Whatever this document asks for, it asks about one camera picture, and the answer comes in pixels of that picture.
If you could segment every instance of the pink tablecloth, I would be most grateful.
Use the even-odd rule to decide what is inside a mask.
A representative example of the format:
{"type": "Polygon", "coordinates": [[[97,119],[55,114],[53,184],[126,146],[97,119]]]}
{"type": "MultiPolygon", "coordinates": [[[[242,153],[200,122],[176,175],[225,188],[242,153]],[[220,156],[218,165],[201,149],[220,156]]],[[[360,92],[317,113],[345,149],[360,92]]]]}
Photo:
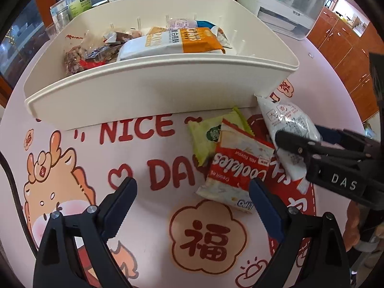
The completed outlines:
{"type": "MultiPolygon", "coordinates": [[[[318,50],[307,39],[281,38],[299,58],[300,68],[271,98],[292,101],[316,124],[363,132],[352,100],[318,50]]],[[[186,122],[229,110],[122,118],[75,131],[56,131],[49,123],[32,118],[24,107],[23,84],[44,49],[17,83],[0,127],[1,152],[12,168],[36,244],[40,244],[50,212],[71,214],[99,204],[130,175],[138,182],[138,197],[108,245],[132,285],[251,287],[277,244],[268,238],[257,214],[205,201],[194,193],[204,182],[206,170],[193,163],[186,122]],[[214,236],[215,231],[207,226],[212,223],[225,227],[223,234],[214,236]],[[203,235],[210,241],[204,243],[203,235]]],[[[258,119],[257,109],[242,112],[251,124],[258,119]]],[[[310,214],[331,211],[344,230],[347,199],[317,186],[300,195],[276,161],[270,177],[286,204],[310,214]]],[[[15,274],[29,288],[35,259],[3,171],[0,178],[1,241],[15,274]]],[[[87,277],[97,286],[82,241],[76,242],[87,277]]],[[[293,284],[305,252],[302,248],[288,285],[293,284]]]]}

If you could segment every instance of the cabinet drawer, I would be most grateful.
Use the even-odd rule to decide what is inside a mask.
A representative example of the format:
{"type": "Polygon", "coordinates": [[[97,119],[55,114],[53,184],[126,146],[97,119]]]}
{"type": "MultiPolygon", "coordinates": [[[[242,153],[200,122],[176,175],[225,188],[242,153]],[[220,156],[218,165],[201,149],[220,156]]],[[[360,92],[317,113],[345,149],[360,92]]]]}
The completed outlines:
{"type": "Polygon", "coordinates": [[[325,19],[328,23],[330,23],[332,27],[336,24],[337,20],[339,19],[339,17],[336,14],[332,13],[326,7],[323,7],[320,13],[320,17],[325,19]]]}
{"type": "Polygon", "coordinates": [[[350,94],[362,122],[373,116],[378,110],[373,91],[372,77],[366,79],[350,94]]]}
{"type": "Polygon", "coordinates": [[[352,46],[356,45],[360,38],[359,36],[341,19],[337,21],[335,28],[351,43],[352,46]]]}
{"type": "Polygon", "coordinates": [[[348,93],[369,75],[369,58],[359,48],[352,48],[335,68],[348,93]]]}
{"type": "Polygon", "coordinates": [[[352,46],[347,39],[336,28],[333,28],[320,46],[319,51],[334,69],[351,48],[352,46]]]}

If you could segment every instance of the storage tray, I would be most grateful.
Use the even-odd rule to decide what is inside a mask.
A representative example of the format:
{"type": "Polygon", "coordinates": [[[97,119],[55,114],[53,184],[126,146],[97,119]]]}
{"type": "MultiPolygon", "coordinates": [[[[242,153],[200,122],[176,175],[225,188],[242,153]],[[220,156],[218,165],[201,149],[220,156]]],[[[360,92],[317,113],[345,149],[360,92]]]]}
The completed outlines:
{"type": "Polygon", "coordinates": [[[58,129],[156,114],[256,105],[291,73],[298,59],[255,15],[234,0],[118,0],[77,16],[51,42],[24,84],[35,118],[58,129]],[[221,27],[233,49],[115,62],[66,77],[67,35],[102,36],[115,28],[146,32],[167,18],[221,27]]]}

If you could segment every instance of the cabinet door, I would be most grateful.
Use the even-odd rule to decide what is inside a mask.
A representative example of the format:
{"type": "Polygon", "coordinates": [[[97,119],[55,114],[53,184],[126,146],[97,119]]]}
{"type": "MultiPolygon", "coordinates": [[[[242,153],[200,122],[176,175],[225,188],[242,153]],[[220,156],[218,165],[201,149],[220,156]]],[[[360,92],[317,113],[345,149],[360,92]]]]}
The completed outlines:
{"type": "Polygon", "coordinates": [[[320,48],[320,45],[330,34],[331,30],[332,25],[325,21],[323,18],[319,17],[317,22],[314,24],[310,34],[308,35],[308,39],[315,47],[320,48]]]}
{"type": "Polygon", "coordinates": [[[337,20],[339,19],[339,17],[335,13],[333,13],[331,10],[327,9],[326,7],[323,7],[320,13],[320,17],[325,19],[325,21],[329,22],[332,25],[332,27],[336,24],[337,20]]]}
{"type": "Polygon", "coordinates": [[[361,49],[352,48],[337,65],[335,72],[344,83],[348,93],[351,93],[369,75],[369,58],[361,49]]]}
{"type": "Polygon", "coordinates": [[[384,54],[384,42],[372,23],[368,24],[367,29],[365,29],[360,38],[358,46],[366,54],[369,52],[384,54]]]}
{"type": "Polygon", "coordinates": [[[329,62],[332,68],[335,68],[348,54],[352,46],[346,38],[336,29],[333,28],[329,36],[320,46],[319,51],[329,62]]]}
{"type": "Polygon", "coordinates": [[[335,28],[348,40],[348,42],[355,46],[360,40],[359,36],[353,31],[353,29],[343,22],[341,19],[339,19],[335,25],[335,28]]]}
{"type": "Polygon", "coordinates": [[[362,122],[373,116],[378,110],[376,96],[373,91],[372,77],[368,76],[350,94],[362,122]]]}

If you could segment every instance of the human hand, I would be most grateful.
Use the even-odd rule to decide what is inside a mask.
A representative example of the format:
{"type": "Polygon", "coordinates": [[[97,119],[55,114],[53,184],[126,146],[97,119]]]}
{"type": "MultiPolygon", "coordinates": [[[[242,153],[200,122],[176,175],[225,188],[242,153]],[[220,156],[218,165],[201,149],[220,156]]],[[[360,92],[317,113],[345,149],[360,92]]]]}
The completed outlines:
{"type": "Polygon", "coordinates": [[[345,223],[345,231],[342,235],[346,251],[349,251],[359,242],[359,222],[360,209],[358,208],[358,203],[351,201],[348,205],[347,222],[345,223]]]}
{"type": "MultiPolygon", "coordinates": [[[[359,222],[360,209],[358,208],[358,203],[351,201],[348,205],[347,222],[345,223],[345,231],[342,236],[346,251],[349,251],[360,240],[359,222]]],[[[378,249],[384,249],[384,223],[376,227],[374,234],[381,239],[378,249]]]]}

